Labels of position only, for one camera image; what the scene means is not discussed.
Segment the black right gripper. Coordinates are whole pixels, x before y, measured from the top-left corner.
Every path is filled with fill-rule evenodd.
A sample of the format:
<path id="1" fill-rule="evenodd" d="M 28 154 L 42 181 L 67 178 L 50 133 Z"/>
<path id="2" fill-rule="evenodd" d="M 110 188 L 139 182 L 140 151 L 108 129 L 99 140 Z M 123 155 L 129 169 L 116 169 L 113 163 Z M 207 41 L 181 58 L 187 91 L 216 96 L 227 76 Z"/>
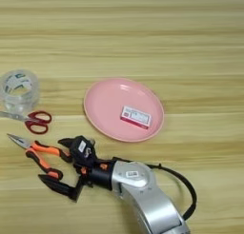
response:
<path id="1" fill-rule="evenodd" d="M 59 145 L 68 149 L 73 148 L 73 143 L 73 138 L 63 138 L 58 141 Z M 107 190 L 112 189 L 114 160 L 97 160 L 89 166 L 86 166 L 84 163 L 74 163 L 73 166 L 79 174 L 75 187 L 64 184 L 50 175 L 39 174 L 38 177 L 52 191 L 65 195 L 73 201 L 78 200 L 84 185 L 88 187 L 98 185 Z"/>

